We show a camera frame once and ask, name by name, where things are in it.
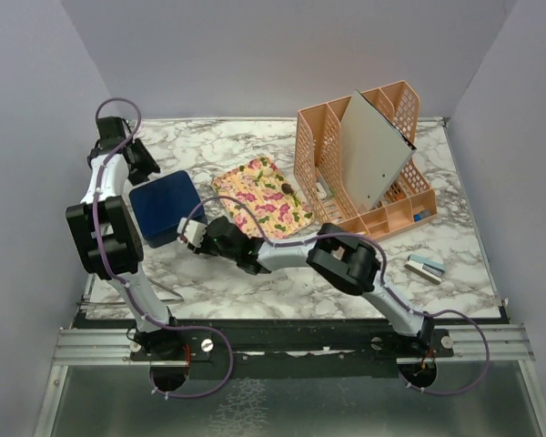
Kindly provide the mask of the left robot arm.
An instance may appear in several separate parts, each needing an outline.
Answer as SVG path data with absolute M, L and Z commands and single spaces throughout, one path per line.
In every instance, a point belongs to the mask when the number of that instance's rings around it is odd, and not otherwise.
M 136 320 L 133 342 L 148 355 L 169 360 L 183 338 L 169 307 L 153 291 L 143 271 L 144 251 L 123 198 L 124 185 L 139 185 L 160 171 L 140 139 L 102 137 L 89 155 L 92 176 L 81 201 L 66 209 L 79 258 L 89 273 L 113 287 Z

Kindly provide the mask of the blue box lid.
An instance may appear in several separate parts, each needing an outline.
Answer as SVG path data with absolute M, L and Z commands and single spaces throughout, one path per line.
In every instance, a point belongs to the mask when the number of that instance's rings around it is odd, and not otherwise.
M 142 237 L 151 248 L 174 241 L 180 220 L 200 202 L 184 170 L 133 188 L 128 196 Z

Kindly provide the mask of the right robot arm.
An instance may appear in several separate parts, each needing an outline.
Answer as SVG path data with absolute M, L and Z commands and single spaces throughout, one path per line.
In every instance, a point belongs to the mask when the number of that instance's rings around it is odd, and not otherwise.
M 377 309 L 407 354 L 420 356 L 431 347 L 434 322 L 387 282 L 386 255 L 368 238 L 331 223 L 304 239 L 285 241 L 249 237 L 224 217 L 200 227 L 188 243 L 197 254 L 229 259 L 252 275 L 311 268 L 336 290 Z

